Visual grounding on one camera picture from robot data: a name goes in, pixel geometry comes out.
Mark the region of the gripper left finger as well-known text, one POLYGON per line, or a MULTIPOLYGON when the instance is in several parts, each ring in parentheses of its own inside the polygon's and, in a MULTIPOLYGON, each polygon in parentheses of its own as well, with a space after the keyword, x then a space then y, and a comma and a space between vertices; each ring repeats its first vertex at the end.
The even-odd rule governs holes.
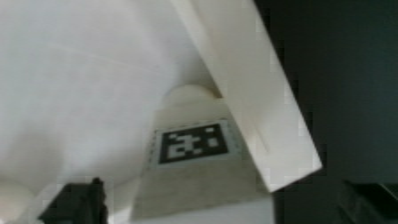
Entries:
POLYGON ((105 183, 95 178, 89 183, 70 183, 41 212, 45 224, 109 224, 105 183))

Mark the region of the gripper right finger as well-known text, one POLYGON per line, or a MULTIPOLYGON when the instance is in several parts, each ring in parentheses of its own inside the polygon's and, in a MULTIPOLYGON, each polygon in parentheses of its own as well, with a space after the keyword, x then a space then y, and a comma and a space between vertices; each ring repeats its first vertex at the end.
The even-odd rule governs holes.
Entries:
POLYGON ((398 184, 343 182, 336 224, 398 224, 398 184))

